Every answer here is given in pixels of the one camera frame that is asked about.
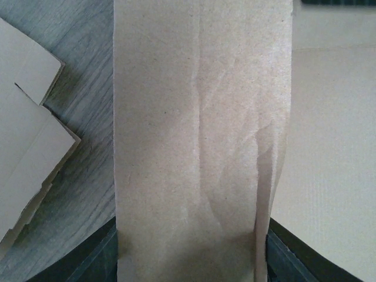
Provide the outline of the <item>cardboard box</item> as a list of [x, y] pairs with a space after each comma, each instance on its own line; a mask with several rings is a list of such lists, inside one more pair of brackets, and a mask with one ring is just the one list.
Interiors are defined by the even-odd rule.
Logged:
[[375, 280], [375, 2], [115, 1], [119, 281], [266, 281], [275, 220]]

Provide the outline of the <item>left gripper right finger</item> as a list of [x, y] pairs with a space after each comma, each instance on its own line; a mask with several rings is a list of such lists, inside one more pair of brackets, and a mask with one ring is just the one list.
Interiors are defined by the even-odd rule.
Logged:
[[274, 219], [270, 220], [267, 233], [266, 262], [268, 281], [360, 281], [318, 254]]

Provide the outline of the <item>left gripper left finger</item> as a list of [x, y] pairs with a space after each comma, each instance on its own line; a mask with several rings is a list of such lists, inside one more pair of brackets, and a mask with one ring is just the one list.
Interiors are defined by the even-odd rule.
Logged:
[[116, 281], [118, 269], [116, 218], [28, 281]]

